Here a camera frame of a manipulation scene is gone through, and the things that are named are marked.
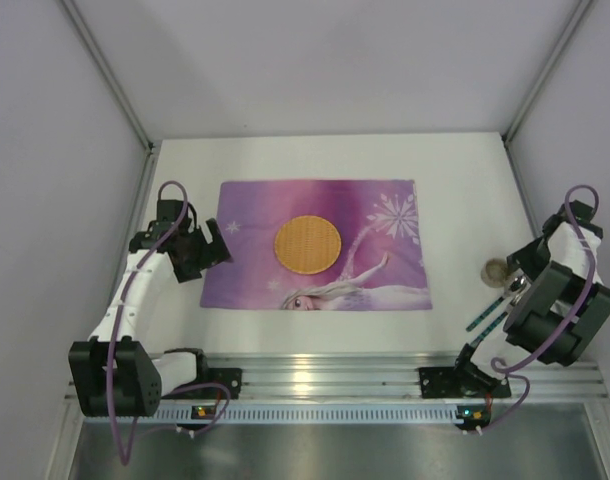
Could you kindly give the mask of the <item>spoon with teal handle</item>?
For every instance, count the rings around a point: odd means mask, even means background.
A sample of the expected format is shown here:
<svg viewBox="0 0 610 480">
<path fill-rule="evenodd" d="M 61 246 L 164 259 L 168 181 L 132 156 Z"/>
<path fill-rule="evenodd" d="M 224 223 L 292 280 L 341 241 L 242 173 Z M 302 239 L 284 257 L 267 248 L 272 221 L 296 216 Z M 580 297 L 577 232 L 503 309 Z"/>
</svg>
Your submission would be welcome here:
<svg viewBox="0 0 610 480">
<path fill-rule="evenodd" d="M 489 317 L 505 300 L 514 298 L 526 286 L 527 280 L 524 275 L 519 275 L 509 281 L 503 290 L 503 293 L 496 298 L 482 313 L 480 313 L 466 328 L 467 332 L 475 330 L 487 317 Z"/>
</svg>

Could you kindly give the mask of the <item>speckled ceramic cup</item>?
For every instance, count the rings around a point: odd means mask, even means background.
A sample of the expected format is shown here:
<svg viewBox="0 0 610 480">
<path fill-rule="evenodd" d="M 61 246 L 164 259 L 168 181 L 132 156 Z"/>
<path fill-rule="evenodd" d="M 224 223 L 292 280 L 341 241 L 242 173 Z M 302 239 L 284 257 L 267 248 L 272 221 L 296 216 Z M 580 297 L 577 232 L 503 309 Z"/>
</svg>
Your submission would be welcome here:
<svg viewBox="0 0 610 480">
<path fill-rule="evenodd" d="M 501 258 L 491 258 L 487 260 L 480 271 L 482 282 L 490 288 L 503 288 L 508 277 L 508 264 Z"/>
</svg>

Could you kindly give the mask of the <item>round woven bamboo plate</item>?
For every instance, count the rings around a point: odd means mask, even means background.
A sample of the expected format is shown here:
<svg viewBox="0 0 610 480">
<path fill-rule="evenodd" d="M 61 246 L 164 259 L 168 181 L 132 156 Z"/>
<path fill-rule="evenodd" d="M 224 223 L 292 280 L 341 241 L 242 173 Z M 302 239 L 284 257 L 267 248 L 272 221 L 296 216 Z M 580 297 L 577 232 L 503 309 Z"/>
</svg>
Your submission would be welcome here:
<svg viewBox="0 0 610 480">
<path fill-rule="evenodd" d="M 284 223 L 274 238 L 274 254 L 290 272 L 315 275 L 331 268 L 340 257 L 342 240 L 325 218 L 297 216 Z"/>
</svg>

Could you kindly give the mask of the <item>purple printed placemat cloth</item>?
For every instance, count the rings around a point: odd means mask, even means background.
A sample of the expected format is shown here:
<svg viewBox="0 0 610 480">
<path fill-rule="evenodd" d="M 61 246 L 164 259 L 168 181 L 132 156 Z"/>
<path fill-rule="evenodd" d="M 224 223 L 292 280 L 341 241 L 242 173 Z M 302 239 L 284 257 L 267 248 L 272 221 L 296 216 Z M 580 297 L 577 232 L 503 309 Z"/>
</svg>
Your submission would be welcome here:
<svg viewBox="0 0 610 480">
<path fill-rule="evenodd" d="M 283 265 L 275 240 L 289 221 L 328 221 L 338 258 L 313 274 Z M 428 310 L 431 296 L 411 180 L 229 181 L 217 222 L 231 253 L 208 271 L 201 305 L 235 310 Z"/>
</svg>

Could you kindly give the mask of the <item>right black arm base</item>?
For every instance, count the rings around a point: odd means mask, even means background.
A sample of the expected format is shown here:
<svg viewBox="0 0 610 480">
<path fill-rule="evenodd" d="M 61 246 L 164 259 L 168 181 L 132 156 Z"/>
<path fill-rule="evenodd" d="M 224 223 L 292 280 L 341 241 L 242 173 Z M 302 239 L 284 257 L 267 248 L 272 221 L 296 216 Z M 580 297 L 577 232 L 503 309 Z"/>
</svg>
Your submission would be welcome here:
<svg viewBox="0 0 610 480">
<path fill-rule="evenodd" d="M 511 389 L 507 382 L 493 378 L 478 369 L 432 366 L 418 369 L 423 399 L 508 399 Z"/>
</svg>

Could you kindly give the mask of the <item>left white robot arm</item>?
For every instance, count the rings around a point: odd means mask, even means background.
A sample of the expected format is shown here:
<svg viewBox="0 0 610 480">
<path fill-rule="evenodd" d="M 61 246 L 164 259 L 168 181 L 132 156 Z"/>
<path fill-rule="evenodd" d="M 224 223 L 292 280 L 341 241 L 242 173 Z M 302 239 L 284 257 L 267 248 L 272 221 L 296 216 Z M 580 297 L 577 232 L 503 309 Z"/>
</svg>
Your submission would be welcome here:
<svg viewBox="0 0 610 480">
<path fill-rule="evenodd" d="M 68 362 L 82 413 L 87 417 L 151 417 L 160 401 L 209 378 L 204 353 L 166 350 L 153 359 L 140 339 L 158 297 L 170 282 L 198 280 L 231 256 L 215 219 L 201 228 L 193 205 L 161 199 L 156 217 L 129 243 L 123 278 L 99 325 L 70 347 Z"/>
</svg>

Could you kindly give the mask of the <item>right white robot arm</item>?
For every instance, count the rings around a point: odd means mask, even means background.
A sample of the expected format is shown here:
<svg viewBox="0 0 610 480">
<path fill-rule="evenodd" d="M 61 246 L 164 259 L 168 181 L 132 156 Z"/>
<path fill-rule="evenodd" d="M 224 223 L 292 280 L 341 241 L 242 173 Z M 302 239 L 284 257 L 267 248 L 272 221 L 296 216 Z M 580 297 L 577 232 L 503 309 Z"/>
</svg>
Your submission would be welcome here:
<svg viewBox="0 0 610 480">
<path fill-rule="evenodd" d="M 610 316 L 598 275 L 597 204 L 565 200 L 526 246 L 494 261 L 501 293 L 465 328 L 474 339 L 451 373 L 461 396 L 483 396 L 526 366 L 575 363 Z"/>
</svg>

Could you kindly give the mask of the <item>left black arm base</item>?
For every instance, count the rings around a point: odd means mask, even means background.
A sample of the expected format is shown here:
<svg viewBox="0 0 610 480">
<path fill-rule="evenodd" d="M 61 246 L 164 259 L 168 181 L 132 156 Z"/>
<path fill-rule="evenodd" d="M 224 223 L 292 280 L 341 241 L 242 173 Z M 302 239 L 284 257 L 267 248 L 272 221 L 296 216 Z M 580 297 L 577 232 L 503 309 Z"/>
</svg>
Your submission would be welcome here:
<svg viewBox="0 0 610 480">
<path fill-rule="evenodd" d="M 239 398 L 243 380 L 243 371 L 240 368 L 221 368 L 210 367 L 205 375 L 199 376 L 195 381 L 190 383 L 190 386 L 202 385 L 205 383 L 215 383 L 227 388 L 232 399 Z M 193 389 L 182 394 L 188 399 L 209 399 L 209 400 L 224 400 L 225 393 L 213 387 L 203 387 Z"/>
</svg>

